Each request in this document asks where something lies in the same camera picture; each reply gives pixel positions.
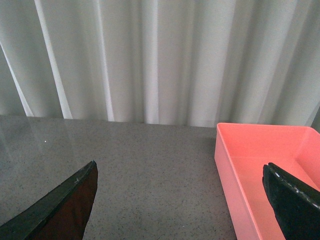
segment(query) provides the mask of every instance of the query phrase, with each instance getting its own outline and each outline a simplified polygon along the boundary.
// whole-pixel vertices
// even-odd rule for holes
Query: table
[[[0,116],[0,225],[89,161],[84,240],[235,240],[215,128]]]

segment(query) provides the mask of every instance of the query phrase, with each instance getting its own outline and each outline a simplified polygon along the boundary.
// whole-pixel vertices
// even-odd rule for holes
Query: pink plastic bin
[[[262,184],[265,164],[320,189],[320,134],[310,127],[219,123],[214,158],[238,240],[285,239]]]

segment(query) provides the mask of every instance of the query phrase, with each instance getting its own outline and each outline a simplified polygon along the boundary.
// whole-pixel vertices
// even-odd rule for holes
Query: gray countertop
[[[85,240],[234,240],[205,127],[0,116],[0,225],[89,161]]]

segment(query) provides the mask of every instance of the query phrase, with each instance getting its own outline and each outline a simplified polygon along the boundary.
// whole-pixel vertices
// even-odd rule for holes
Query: white curtain
[[[0,114],[319,126],[318,0],[0,0]]]

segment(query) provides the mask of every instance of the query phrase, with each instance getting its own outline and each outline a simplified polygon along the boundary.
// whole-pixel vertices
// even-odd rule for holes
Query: speckled surface
[[[0,225],[95,160],[85,240],[235,240],[213,128],[0,116]]]

